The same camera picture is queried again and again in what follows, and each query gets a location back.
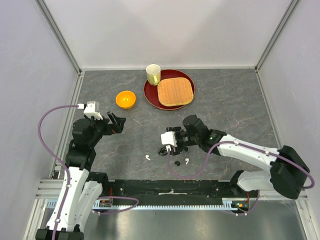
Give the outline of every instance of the yellow cup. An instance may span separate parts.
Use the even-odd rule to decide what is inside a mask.
[[[157,86],[161,79],[161,68],[157,64],[150,64],[146,67],[146,77],[151,85]]]

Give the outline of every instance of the gray countertop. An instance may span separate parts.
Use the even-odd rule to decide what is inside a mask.
[[[78,103],[100,102],[100,112],[112,111],[125,117],[121,134],[104,136],[95,147],[91,171],[107,173],[109,179],[176,179],[167,168],[167,158],[159,156],[160,134],[166,127],[183,126],[182,121],[196,114],[209,129],[266,147],[277,147],[261,89],[253,69],[187,69],[195,84],[192,103],[175,111],[160,110],[145,99],[144,70],[86,71]],[[136,95],[135,106],[124,110],[116,105],[117,94],[130,90]],[[73,121],[83,118],[76,110]],[[171,157],[172,168],[180,175],[192,175],[203,165],[206,153],[197,146]],[[256,167],[234,158],[211,155],[199,179],[229,180],[237,170]]]

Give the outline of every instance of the purple cable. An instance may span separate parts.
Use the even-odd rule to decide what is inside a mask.
[[[112,212],[97,212],[95,211],[94,213],[96,214],[99,214],[99,215],[111,215],[111,214],[118,214],[118,213],[122,213],[122,212],[125,212],[125,211],[128,211],[130,209],[133,209],[134,207],[136,207],[138,204],[139,204],[139,200],[134,198],[134,197],[126,197],[126,196],[100,196],[98,197],[98,200],[99,199],[124,199],[124,200],[133,200],[135,201],[136,203],[128,208],[125,208],[125,209],[121,209],[121,210],[118,210],[118,211],[112,211]]]
[[[40,119],[39,121],[39,124],[38,124],[38,136],[39,136],[39,139],[40,139],[40,142],[41,144],[43,145],[43,147],[45,148],[45,150],[47,150],[47,152],[55,158],[55,160],[57,160],[64,168],[65,172],[66,172],[66,177],[67,177],[67,181],[66,181],[66,184],[69,185],[70,184],[70,172],[69,172],[69,169],[67,168],[67,166],[65,165],[65,163],[63,161],[61,161],[61,159],[55,155],[50,149],[49,147],[45,144],[43,138],[42,138],[42,135],[41,135],[41,124],[43,122],[43,120],[45,119],[45,117],[57,110],[57,109],[64,109],[64,108],[77,108],[78,105],[64,105],[64,106],[57,106],[55,108],[52,108],[51,110],[47,111]],[[60,215],[61,215],[61,212],[62,212],[62,209],[64,207],[64,204],[65,204],[65,201],[66,201],[66,198],[67,198],[67,195],[68,195],[68,191],[69,191],[69,187],[66,187],[65,188],[65,191],[64,191],[64,195],[63,195],[63,198],[62,198],[62,201],[61,201],[61,204],[60,204],[60,207],[58,209],[58,212],[56,214],[56,218],[59,219],[60,218]],[[57,232],[57,228],[58,228],[58,222],[56,222],[54,224],[54,227],[53,227],[53,233],[52,233],[52,240],[55,240],[56,239],[56,232]]]

